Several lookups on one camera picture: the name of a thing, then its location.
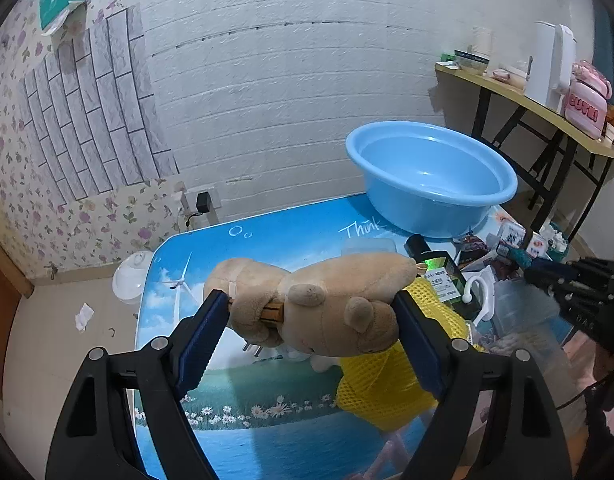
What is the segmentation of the light blue plastic basin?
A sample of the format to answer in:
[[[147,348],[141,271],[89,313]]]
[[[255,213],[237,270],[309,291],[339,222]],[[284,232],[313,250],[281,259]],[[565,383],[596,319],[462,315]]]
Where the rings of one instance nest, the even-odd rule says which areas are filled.
[[[512,166],[470,136],[424,122],[371,122],[346,137],[374,209],[400,230],[455,238],[515,196]]]

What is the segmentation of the white plastic hook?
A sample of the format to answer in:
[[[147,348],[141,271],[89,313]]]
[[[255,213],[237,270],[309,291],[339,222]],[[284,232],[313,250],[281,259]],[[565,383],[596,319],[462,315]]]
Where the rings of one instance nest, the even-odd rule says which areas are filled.
[[[496,284],[496,278],[490,266],[474,273],[466,280],[462,301],[477,310],[472,321],[474,326],[493,318],[494,310],[496,310],[494,284]]]

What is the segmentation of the wooden side table black legs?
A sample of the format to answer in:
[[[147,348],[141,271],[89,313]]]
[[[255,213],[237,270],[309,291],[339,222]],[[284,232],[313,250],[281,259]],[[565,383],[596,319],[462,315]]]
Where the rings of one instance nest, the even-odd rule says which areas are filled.
[[[614,164],[614,145],[591,139],[564,117],[531,101],[509,84],[441,62],[435,64],[435,72],[468,82],[478,89],[470,136],[501,155],[529,185],[532,191],[529,206],[540,206],[531,221],[531,229],[538,230],[548,215],[552,214],[572,168],[577,169],[592,184],[592,192],[584,209],[567,229],[568,237],[574,238],[587,220],[610,174]],[[494,98],[512,103],[514,110],[496,135],[488,140],[484,132],[490,103]],[[528,168],[503,149],[504,142],[516,130],[522,130],[543,143],[542,152]]]

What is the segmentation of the black plug in socket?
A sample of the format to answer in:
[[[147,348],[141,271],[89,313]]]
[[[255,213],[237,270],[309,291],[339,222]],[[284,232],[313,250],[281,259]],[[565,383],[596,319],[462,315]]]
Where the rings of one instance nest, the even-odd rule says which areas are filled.
[[[211,212],[212,201],[209,192],[203,191],[197,193],[195,208],[198,214],[209,214]]]

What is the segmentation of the white electric kettle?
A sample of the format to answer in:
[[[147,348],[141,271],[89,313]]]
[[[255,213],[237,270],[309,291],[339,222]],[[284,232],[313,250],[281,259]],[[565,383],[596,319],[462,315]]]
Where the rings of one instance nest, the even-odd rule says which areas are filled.
[[[576,61],[576,39],[563,24],[535,22],[524,96],[561,114]]]

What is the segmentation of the yellow mesh bag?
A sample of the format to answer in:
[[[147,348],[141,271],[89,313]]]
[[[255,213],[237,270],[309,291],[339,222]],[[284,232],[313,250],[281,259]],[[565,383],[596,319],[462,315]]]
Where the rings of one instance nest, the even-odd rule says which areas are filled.
[[[443,304],[426,278],[416,278],[406,287],[422,312],[437,321],[452,338],[467,339],[467,322]],[[336,404],[385,432],[406,426],[436,401],[423,390],[402,344],[389,349],[339,360],[343,378],[336,392]]]

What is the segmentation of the black lotion bottle green label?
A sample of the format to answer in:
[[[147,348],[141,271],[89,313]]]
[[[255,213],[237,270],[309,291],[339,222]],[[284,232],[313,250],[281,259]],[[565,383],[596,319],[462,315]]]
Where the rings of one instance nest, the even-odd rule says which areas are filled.
[[[482,306],[474,296],[463,299],[466,279],[448,252],[433,250],[420,234],[410,236],[404,249],[417,263],[425,263],[424,278],[432,284],[439,300],[467,321],[474,321]]]

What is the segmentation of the brown teddy bear plush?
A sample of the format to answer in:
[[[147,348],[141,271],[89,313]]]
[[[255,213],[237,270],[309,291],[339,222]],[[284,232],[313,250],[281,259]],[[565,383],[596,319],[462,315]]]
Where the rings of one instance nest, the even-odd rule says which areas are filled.
[[[226,293],[229,326],[250,344],[349,358],[397,341],[392,300],[425,271],[425,264],[395,252],[340,256],[294,272],[232,258],[212,269],[203,295]]]

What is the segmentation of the pink lunch box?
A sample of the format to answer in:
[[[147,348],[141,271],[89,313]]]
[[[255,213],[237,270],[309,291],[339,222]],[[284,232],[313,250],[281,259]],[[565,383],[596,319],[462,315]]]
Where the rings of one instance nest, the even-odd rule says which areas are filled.
[[[564,117],[593,140],[602,134],[607,102],[613,87],[591,63],[581,60],[572,64],[572,80],[566,94]]]

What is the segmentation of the crumpled paper on floor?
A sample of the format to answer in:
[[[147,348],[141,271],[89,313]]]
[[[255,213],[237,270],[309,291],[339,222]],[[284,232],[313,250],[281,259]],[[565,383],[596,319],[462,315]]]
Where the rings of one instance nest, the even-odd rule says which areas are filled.
[[[94,315],[94,310],[88,305],[83,304],[75,315],[75,324],[76,329],[79,333],[83,333],[86,330],[86,326],[88,326],[89,322],[92,320]]]

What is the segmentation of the ceramic bowl on shelf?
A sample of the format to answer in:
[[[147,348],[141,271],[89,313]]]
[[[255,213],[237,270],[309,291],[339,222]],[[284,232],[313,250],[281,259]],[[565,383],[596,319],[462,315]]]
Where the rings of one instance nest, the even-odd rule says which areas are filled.
[[[489,66],[489,58],[472,52],[456,49],[454,50],[454,57],[459,68],[466,72],[482,74]]]

